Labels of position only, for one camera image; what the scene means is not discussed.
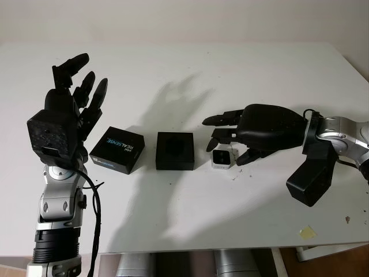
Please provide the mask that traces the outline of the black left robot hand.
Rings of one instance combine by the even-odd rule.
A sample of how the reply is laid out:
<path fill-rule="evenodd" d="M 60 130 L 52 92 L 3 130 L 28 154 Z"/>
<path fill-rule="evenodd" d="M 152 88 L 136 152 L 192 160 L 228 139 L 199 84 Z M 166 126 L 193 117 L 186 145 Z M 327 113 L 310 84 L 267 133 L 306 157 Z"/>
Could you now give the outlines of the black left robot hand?
<path fill-rule="evenodd" d="M 59 66 L 52 67 L 55 88 L 47 93 L 44 109 L 72 117 L 76 122 L 72 133 L 76 136 L 71 138 L 68 134 L 64 134 L 63 138 L 48 141 L 42 146 L 42 153 L 45 155 L 67 159 L 80 158 L 83 163 L 88 160 L 84 141 L 102 115 L 101 106 L 108 87 L 108 79 L 102 79 L 90 99 L 89 95 L 95 82 L 95 73 L 91 71 L 81 85 L 77 86 L 73 93 L 70 92 L 73 85 L 72 77 L 88 62 L 89 55 L 82 53 Z"/>

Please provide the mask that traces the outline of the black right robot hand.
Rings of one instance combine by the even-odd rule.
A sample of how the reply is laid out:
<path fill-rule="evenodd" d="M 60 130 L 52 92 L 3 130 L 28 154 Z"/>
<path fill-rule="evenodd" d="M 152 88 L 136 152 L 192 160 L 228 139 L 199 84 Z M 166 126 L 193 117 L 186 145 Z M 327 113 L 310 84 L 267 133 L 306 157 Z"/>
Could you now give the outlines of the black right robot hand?
<path fill-rule="evenodd" d="M 241 110 L 207 117 L 202 124 L 216 127 L 206 148 L 208 152 L 219 144 L 240 143 L 247 147 L 236 159 L 236 165 L 242 166 L 277 151 L 301 146 L 307 120 L 285 107 L 249 104 Z"/>

